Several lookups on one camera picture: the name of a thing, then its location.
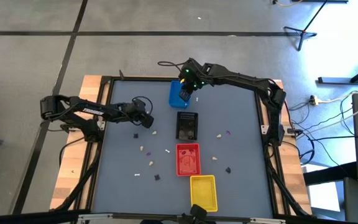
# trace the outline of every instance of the red container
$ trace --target red container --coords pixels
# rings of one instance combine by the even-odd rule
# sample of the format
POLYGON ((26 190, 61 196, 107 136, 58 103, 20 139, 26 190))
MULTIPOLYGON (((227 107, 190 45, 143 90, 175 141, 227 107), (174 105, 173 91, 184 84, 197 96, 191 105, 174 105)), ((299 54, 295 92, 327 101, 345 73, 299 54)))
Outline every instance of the red container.
POLYGON ((177 175, 200 175, 200 145, 177 144, 177 175))

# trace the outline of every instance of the yellow object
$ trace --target yellow object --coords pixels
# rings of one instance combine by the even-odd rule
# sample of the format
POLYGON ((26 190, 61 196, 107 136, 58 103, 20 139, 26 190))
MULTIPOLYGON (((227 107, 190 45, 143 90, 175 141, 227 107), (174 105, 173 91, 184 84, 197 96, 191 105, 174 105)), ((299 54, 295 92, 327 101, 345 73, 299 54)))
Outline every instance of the yellow object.
POLYGON ((190 177, 191 206, 194 204, 207 212, 218 211, 214 175, 195 175, 190 177))

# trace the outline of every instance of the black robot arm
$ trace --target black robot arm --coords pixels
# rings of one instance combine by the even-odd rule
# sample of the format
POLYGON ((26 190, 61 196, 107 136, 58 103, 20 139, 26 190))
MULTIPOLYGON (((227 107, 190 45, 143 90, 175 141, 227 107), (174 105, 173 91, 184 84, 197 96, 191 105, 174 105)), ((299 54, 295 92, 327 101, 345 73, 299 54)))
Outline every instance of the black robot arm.
POLYGON ((146 128, 153 124, 153 117, 145 111, 145 103, 133 98, 131 103, 115 103, 111 105, 101 105, 88 100, 83 100, 77 96, 47 96, 40 101, 41 118, 46 121, 63 121, 60 127, 68 132, 69 128, 78 128, 83 134, 85 141, 101 142, 103 133, 98 127, 97 121, 93 119, 85 120, 75 114, 80 111, 103 117, 110 122, 130 121, 140 122, 135 125, 143 125, 146 128))
POLYGON ((281 145, 284 128, 280 119, 286 93, 273 80, 230 72, 226 67, 212 63, 201 66, 192 58, 183 64, 179 78, 183 83, 180 97, 185 101, 188 101, 193 91, 205 85, 228 84, 256 92, 266 106, 269 117, 269 128, 265 138, 274 146, 281 145))

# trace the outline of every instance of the blue object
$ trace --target blue object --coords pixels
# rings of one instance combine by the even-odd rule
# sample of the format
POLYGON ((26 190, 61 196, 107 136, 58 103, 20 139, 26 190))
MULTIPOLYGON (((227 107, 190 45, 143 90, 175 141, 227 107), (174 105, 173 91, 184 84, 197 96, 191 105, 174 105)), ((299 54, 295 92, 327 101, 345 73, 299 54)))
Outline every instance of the blue object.
POLYGON ((171 82, 171 90, 169 92, 169 105, 174 108, 187 108, 190 104, 189 101, 185 102, 183 99, 180 98, 179 92, 181 90, 181 86, 183 84, 179 81, 172 81, 171 82))

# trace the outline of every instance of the yellow tray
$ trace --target yellow tray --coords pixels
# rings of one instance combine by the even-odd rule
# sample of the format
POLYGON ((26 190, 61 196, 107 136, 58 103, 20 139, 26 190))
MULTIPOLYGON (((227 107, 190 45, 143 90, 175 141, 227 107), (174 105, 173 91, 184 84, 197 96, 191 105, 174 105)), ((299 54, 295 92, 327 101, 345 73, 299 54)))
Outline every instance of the yellow tray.
POLYGON ((190 177, 191 206, 194 204, 207 212, 218 211, 214 175, 195 175, 190 177))

